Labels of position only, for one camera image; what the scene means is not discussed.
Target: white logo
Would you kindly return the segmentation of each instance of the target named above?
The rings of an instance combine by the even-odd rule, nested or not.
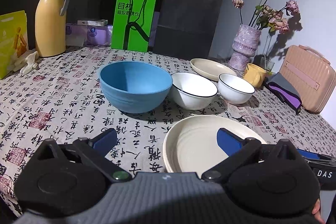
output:
[[[333,172],[329,172],[328,178],[331,178],[332,174],[333,174]],[[317,173],[317,176],[320,177],[321,175],[322,175],[322,171],[319,170],[319,172]],[[325,177],[325,178],[327,177],[327,172],[326,171],[323,173],[322,177]]]
[[[162,176],[162,178],[163,178],[164,180],[168,180],[168,179],[171,179],[171,176],[170,176],[170,175],[164,175],[164,176]]]

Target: purple ceramic vase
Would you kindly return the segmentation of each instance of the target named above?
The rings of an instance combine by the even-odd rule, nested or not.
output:
[[[244,71],[250,57],[255,55],[261,31],[241,24],[232,44],[233,54],[229,66]]]

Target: pink suitcase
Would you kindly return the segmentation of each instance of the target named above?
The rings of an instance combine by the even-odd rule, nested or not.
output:
[[[330,62],[307,46],[290,46],[280,73],[298,91],[302,106],[311,112],[321,112],[336,85]]]

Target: table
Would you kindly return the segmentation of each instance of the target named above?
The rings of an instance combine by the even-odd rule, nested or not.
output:
[[[16,215],[21,210],[13,185],[46,138],[72,143],[113,127],[118,144],[106,156],[109,160],[132,175],[164,172],[162,143],[168,130],[188,116],[211,114],[243,123],[270,144],[287,138],[298,148],[336,156],[336,132],[320,115],[304,110],[295,115],[267,89],[257,90],[239,107],[217,95],[202,110],[184,110],[166,98],[150,112],[122,113],[106,100],[97,76],[102,65],[121,60],[148,62],[169,73],[195,73],[189,61],[151,52],[69,47],[60,56],[40,59],[39,69],[28,75],[0,80],[0,195]]]

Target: hand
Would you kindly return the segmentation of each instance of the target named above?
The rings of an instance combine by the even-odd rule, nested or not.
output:
[[[321,207],[321,204],[320,204],[320,199],[318,199],[314,205],[314,208],[313,208],[313,211],[311,212],[315,219],[320,222],[321,224],[326,224],[324,222],[324,220],[322,219],[321,217],[321,212],[320,212],[320,207]]]

